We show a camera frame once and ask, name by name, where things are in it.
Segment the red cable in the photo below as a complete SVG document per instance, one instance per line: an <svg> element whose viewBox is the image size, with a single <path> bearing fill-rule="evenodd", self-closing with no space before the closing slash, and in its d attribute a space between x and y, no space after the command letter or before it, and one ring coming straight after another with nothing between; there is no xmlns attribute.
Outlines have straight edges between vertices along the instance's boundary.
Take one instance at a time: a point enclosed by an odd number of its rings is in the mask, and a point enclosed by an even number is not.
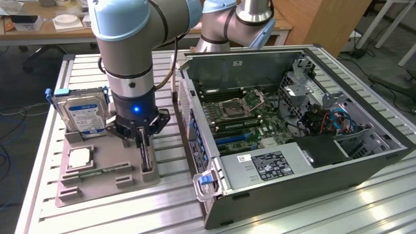
<svg viewBox="0 0 416 234"><path fill-rule="evenodd" d="M320 126L320 134L323 133L323 129L324 129L324 123L326 123L326 118L328 116L328 113L324 115L324 119L323 119L323 125Z"/></svg>

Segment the blue led light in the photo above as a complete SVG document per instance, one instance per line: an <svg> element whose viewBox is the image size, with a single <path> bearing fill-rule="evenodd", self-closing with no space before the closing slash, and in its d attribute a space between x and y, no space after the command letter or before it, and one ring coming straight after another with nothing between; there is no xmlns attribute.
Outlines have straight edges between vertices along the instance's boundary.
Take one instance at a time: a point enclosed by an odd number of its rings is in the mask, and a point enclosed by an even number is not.
<svg viewBox="0 0 416 234"><path fill-rule="evenodd" d="M139 106L134 106L134 107L132 107L132 111L134 111L135 113L139 113L139 112L140 112L140 107L139 107Z"/></svg>

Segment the blue hard drive label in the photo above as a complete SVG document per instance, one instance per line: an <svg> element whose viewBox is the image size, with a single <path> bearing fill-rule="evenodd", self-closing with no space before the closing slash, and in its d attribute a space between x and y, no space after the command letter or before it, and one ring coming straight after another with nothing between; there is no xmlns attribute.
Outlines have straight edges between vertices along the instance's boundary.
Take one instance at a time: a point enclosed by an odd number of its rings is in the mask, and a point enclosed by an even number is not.
<svg viewBox="0 0 416 234"><path fill-rule="evenodd" d="M68 108L78 130L84 134L96 134L104 131L104 119L99 115L99 106L88 104Z"/></svg>

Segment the motherboard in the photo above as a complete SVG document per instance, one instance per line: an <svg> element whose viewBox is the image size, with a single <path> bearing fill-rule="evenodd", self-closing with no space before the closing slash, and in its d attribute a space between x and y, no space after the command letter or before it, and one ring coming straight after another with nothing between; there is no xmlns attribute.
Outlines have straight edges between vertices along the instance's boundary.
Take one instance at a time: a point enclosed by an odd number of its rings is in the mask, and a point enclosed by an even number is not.
<svg viewBox="0 0 416 234"><path fill-rule="evenodd" d="M276 146L294 138L262 88L200 91L200 100L222 156Z"/></svg>

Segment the slotted metal surface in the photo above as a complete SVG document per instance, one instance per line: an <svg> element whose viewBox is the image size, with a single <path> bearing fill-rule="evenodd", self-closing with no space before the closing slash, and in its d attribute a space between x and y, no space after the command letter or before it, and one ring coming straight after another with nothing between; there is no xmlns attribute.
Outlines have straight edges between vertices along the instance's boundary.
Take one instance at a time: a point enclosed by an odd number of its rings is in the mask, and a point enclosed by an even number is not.
<svg viewBox="0 0 416 234"><path fill-rule="evenodd" d="M415 125L379 98L327 52L310 46L346 82L372 104L406 136L416 142ZM155 52L156 82L170 69L172 52ZM107 85L98 69L99 55L64 61L58 87L94 88ZM338 86L316 72L330 92ZM158 92L156 103L174 113L170 85ZM176 116L155 136L159 185L55 207L56 181L64 138L64 123L51 108L16 233L408 233L416 230L416 155L410 155L350 190L259 215L216 230L206 230L195 197Z"/></svg>

